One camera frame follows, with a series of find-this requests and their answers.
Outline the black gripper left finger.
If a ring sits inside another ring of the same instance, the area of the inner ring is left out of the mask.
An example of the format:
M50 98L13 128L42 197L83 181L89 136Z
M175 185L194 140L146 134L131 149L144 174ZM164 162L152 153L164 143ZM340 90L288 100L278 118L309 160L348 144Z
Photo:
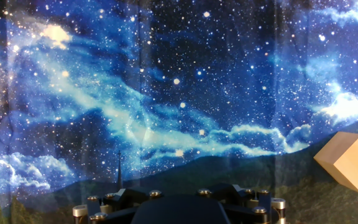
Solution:
M163 197L160 190L129 187L104 196L90 195L86 203L72 209L74 224L130 223L142 203Z

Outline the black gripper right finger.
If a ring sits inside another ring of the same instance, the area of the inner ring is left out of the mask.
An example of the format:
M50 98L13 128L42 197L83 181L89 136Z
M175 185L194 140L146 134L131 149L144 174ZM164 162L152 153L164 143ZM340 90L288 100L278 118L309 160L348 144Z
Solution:
M216 184L198 189L197 196L214 199L230 223L286 224L286 201L269 190L255 191L236 184Z

